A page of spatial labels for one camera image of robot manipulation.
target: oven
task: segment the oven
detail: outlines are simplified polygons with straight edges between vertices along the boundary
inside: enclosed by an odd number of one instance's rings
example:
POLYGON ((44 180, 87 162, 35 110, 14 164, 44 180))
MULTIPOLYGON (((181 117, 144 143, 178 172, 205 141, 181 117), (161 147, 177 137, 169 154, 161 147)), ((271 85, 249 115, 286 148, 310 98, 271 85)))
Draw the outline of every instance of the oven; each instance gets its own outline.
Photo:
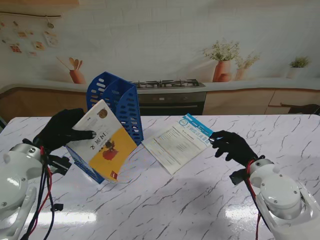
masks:
POLYGON ((206 92, 139 94, 141 116, 202 115, 206 92))

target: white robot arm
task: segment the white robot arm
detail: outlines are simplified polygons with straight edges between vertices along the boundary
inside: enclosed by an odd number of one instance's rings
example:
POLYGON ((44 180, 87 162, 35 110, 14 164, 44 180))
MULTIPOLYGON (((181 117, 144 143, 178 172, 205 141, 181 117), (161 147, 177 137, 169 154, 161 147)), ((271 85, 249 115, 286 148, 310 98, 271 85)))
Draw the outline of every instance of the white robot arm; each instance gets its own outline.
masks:
POLYGON ((1 229, 0 240, 17 240, 36 200, 35 187, 28 181, 40 177, 43 163, 40 149, 20 143, 3 156, 5 167, 0 169, 0 221, 18 209, 15 222, 1 229))
POLYGON ((315 240, 320 236, 320 206, 307 188, 269 159, 249 166, 260 213, 275 240, 315 240))

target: countertop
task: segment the countertop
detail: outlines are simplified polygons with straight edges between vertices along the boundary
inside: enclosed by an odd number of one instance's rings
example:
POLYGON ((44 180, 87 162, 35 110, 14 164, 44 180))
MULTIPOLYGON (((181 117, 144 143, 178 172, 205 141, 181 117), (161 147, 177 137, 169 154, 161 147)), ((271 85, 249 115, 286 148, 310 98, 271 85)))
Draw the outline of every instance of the countertop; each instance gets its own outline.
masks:
MULTIPOLYGON (((320 90, 320 78, 288 79, 284 77, 258 78, 255 80, 229 81, 229 82, 203 82, 204 87, 191 88, 164 88, 164 89, 139 89, 138 94, 170 94, 170 93, 195 93, 211 91, 229 91, 241 89, 308 89, 320 90)), ((86 92, 86 84, 74 84, 49 80, 32 80, 28 83, 14 83, 0 86, 0 93, 12 88, 38 88, 61 91, 86 92)))
MULTIPOLYGON (((49 119, 11 120, 0 134, 0 154, 23 138, 32 140, 49 119)), ((180 117, 141 119, 146 139, 180 117)), ((258 155, 264 154, 284 174, 305 183, 320 203, 319 116, 229 115, 197 119, 214 131, 227 130, 243 136, 258 155)), ((140 145, 125 164, 122 176, 128 180, 118 184, 97 184, 73 164, 66 176, 53 176, 54 202, 63 203, 64 209, 56 212, 48 239, 253 240, 257 209, 245 184, 234 186, 229 179, 241 166, 226 162, 223 157, 215 158, 215 152, 207 148, 171 176, 140 145)), ((70 157, 64 147, 54 154, 70 157)), ((30 185, 38 187, 39 178, 30 181, 30 185)), ((46 204, 29 239, 43 239, 50 221, 46 204)), ((261 221, 259 240, 272 239, 261 221)))

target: book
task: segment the book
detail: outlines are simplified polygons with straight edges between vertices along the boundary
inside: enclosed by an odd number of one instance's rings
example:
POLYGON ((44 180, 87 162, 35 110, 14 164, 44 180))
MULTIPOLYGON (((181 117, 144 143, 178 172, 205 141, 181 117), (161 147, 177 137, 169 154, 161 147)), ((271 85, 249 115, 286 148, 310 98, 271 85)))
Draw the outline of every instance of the book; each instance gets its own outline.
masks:
POLYGON ((144 140, 142 144, 170 174, 209 147, 213 131, 190 114, 144 140))
POLYGON ((67 144, 70 153, 77 154, 86 167, 90 167, 105 179, 116 181, 121 166, 137 145, 102 99, 97 102, 73 127, 74 130, 90 130, 96 137, 72 141, 67 144))

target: blue plastic file organizer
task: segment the blue plastic file organizer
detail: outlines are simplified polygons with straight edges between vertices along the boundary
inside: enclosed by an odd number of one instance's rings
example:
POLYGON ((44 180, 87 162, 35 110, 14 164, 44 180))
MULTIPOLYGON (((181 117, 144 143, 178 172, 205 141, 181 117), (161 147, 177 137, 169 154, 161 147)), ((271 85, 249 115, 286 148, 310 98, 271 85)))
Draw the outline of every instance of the blue plastic file organizer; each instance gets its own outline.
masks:
MULTIPOLYGON (((144 139, 136 85, 108 72, 93 79, 86 91, 86 105, 91 109, 99 100, 104 99, 116 118, 138 146, 144 139)), ((99 184, 105 179, 93 170, 75 152, 69 152, 79 168, 99 184)))

